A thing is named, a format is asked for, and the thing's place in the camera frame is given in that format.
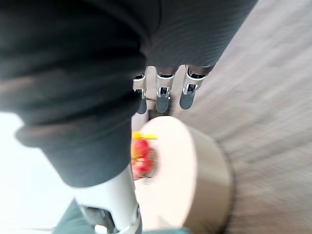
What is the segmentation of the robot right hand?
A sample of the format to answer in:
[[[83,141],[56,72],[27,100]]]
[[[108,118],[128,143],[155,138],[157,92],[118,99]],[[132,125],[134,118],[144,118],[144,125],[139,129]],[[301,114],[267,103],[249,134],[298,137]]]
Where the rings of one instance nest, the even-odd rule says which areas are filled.
[[[254,0],[3,0],[0,109],[16,134],[41,149],[77,194],[120,204],[134,199],[131,120],[146,67],[212,69]]]

